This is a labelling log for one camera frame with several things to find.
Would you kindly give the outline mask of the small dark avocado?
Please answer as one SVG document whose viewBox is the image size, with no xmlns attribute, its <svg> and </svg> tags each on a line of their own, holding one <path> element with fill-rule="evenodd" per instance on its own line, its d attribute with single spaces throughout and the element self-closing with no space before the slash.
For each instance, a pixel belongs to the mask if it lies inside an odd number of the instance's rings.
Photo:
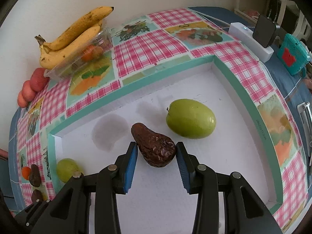
<svg viewBox="0 0 312 234">
<path fill-rule="evenodd" d="M 41 191 L 38 189 L 33 190 L 32 195 L 31 195 L 31 200 L 32 200 L 32 203 L 43 202 L 44 199 L 43 199 L 43 195 Z"/>
</svg>

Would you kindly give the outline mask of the long dark wrinkled avocado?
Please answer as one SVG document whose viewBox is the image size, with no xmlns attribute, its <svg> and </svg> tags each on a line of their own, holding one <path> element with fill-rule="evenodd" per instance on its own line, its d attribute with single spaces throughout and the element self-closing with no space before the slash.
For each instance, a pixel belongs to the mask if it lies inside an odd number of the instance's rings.
<svg viewBox="0 0 312 234">
<path fill-rule="evenodd" d="M 143 123 L 132 125 L 131 134 L 150 166 L 163 168 L 174 159 L 176 146 L 170 137 L 152 131 Z"/>
</svg>

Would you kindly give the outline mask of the broad dark wrinkled avocado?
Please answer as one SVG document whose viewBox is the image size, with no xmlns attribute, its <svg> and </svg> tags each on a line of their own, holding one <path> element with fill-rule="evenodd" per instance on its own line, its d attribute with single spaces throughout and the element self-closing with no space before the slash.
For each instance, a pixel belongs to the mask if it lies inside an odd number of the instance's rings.
<svg viewBox="0 0 312 234">
<path fill-rule="evenodd" d="M 41 176 L 39 172 L 39 168 L 36 164 L 31 165 L 30 175 L 28 177 L 30 184 L 36 188 L 41 185 Z"/>
</svg>

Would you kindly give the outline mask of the large green fruit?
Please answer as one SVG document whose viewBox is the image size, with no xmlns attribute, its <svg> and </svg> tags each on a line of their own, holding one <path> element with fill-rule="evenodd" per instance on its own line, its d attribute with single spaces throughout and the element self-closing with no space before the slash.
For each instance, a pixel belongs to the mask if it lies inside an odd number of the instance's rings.
<svg viewBox="0 0 312 234">
<path fill-rule="evenodd" d="M 201 139 L 214 132 L 216 117 L 206 105 L 193 99 L 177 99 L 167 108 L 167 126 L 176 134 Z"/>
</svg>

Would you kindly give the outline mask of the small green fruit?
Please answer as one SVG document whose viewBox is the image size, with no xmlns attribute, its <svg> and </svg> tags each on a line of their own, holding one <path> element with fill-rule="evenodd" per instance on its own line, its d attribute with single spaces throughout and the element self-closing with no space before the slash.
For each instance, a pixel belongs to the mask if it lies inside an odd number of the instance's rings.
<svg viewBox="0 0 312 234">
<path fill-rule="evenodd" d="M 63 183 L 67 183 L 74 172 L 82 172 L 75 160 L 64 158 L 57 163 L 57 175 Z"/>
</svg>

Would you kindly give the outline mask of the small red apple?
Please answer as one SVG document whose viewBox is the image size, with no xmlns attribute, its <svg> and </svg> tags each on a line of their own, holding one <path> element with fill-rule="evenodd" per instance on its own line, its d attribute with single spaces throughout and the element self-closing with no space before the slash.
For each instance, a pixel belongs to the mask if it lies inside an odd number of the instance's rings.
<svg viewBox="0 0 312 234">
<path fill-rule="evenodd" d="M 25 108 L 28 106 L 28 101 L 24 99 L 21 91 L 19 92 L 18 97 L 17 97 L 17 104 L 21 108 Z"/>
</svg>

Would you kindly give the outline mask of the large red apple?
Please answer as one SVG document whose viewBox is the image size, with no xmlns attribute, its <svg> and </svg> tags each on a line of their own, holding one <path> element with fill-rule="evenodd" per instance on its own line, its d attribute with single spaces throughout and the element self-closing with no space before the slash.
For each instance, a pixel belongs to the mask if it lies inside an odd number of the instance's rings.
<svg viewBox="0 0 312 234">
<path fill-rule="evenodd" d="M 30 79 L 30 87 L 35 92 L 40 92 L 48 83 L 49 78 L 44 76 L 45 68 L 36 68 Z"/>
</svg>

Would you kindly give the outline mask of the middle red apple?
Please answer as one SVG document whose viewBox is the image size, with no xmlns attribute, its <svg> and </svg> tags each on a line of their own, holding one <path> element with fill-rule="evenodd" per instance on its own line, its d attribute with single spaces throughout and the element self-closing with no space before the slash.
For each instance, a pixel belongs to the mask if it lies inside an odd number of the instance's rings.
<svg viewBox="0 0 312 234">
<path fill-rule="evenodd" d="M 32 102 L 36 97 L 36 92 L 31 88 L 29 80 L 23 83 L 22 96 L 27 102 Z"/>
</svg>

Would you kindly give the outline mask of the lower yellow banana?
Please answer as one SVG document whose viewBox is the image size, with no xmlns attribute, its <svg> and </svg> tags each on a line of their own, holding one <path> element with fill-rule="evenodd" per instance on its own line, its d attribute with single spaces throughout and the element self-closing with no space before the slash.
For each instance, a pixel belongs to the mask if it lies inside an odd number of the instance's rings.
<svg viewBox="0 0 312 234">
<path fill-rule="evenodd" d="M 58 64 L 60 64 L 65 58 L 71 56 L 78 49 L 81 49 L 86 44 L 88 44 L 102 29 L 102 25 L 100 22 L 97 22 L 92 27 L 85 30 L 80 36 L 72 41 L 65 48 L 60 49 L 58 51 L 52 51 L 47 44 L 44 44 L 43 38 L 40 36 L 36 36 L 39 43 L 39 48 L 41 52 L 40 56 L 40 66 L 45 69 L 51 70 Z"/>
</svg>

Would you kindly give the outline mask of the yellow banana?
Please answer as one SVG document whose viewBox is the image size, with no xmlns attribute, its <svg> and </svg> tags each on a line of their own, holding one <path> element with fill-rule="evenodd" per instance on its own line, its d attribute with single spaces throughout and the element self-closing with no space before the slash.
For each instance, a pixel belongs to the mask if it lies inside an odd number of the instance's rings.
<svg viewBox="0 0 312 234">
<path fill-rule="evenodd" d="M 80 36 L 72 41 L 65 48 L 60 49 L 58 51 L 52 51 L 47 44 L 44 44 L 43 38 L 40 36 L 36 36 L 39 43 L 39 48 L 41 52 L 40 56 L 40 66 L 45 69 L 51 70 L 58 64 L 60 64 L 65 58 L 71 56 L 78 49 L 81 49 L 86 44 L 88 44 L 102 29 L 102 25 L 100 22 L 97 22 L 92 27 L 85 30 Z"/>
<path fill-rule="evenodd" d="M 101 22 L 102 19 L 111 14 L 113 10 L 114 7 L 112 6 L 101 6 L 91 10 L 90 12 L 79 18 L 77 21 L 75 21 L 53 42 L 46 42 L 45 39 L 40 35 L 35 36 L 35 39 L 38 41 L 39 45 L 45 45 L 53 51 L 58 51 L 68 46 L 78 36 L 80 36 L 87 29 L 91 28 L 97 22 Z"/>
</svg>

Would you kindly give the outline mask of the white power strip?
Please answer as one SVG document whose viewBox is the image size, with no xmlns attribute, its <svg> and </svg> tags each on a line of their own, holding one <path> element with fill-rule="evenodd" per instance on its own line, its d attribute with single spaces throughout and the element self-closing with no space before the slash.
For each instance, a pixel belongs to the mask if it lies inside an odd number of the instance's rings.
<svg viewBox="0 0 312 234">
<path fill-rule="evenodd" d="M 246 45 L 263 63 L 272 57 L 274 50 L 271 47 L 264 48 L 252 36 L 253 31 L 240 22 L 230 24 L 229 34 L 239 39 Z"/>
</svg>

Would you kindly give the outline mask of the upper yellow banana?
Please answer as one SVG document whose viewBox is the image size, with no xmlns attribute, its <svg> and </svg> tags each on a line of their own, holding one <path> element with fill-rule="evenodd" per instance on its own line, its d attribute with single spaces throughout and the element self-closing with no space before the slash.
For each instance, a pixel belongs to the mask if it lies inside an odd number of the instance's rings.
<svg viewBox="0 0 312 234">
<path fill-rule="evenodd" d="M 38 41 L 39 45 L 45 45 L 53 51 L 58 51 L 68 46 L 78 36 L 80 36 L 87 29 L 91 28 L 97 22 L 101 22 L 102 19 L 111 14 L 113 10 L 114 7 L 112 6 L 101 6 L 91 10 L 90 12 L 79 18 L 77 21 L 75 21 L 53 42 L 46 42 L 45 39 L 40 35 L 35 36 L 35 39 Z"/>
</svg>

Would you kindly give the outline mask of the teal box red label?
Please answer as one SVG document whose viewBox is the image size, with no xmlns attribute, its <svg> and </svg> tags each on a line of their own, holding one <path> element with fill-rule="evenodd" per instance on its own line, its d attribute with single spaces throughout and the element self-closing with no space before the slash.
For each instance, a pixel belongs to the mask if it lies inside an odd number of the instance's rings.
<svg viewBox="0 0 312 234">
<path fill-rule="evenodd" d="M 292 34 L 287 33 L 278 50 L 278 58 L 290 75 L 306 76 L 306 65 L 311 61 L 311 52 Z"/>
</svg>

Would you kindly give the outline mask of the black charger plug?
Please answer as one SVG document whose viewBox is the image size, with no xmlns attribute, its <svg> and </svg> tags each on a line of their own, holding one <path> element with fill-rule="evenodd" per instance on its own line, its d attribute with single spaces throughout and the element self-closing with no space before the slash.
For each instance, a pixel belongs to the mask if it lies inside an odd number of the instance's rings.
<svg viewBox="0 0 312 234">
<path fill-rule="evenodd" d="M 252 37 L 261 46 L 267 48 L 272 45 L 274 39 L 278 35 L 280 25 L 267 18 L 264 15 L 260 15 L 253 31 Z"/>
</svg>

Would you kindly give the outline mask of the white chair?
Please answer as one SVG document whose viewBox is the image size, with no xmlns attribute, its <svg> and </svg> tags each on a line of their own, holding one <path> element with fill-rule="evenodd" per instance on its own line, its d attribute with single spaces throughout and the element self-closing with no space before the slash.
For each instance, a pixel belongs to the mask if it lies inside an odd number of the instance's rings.
<svg viewBox="0 0 312 234">
<path fill-rule="evenodd" d="M 235 0 L 234 13 L 256 25 L 259 15 L 269 17 L 305 43 L 311 42 L 311 24 L 294 0 Z"/>
</svg>

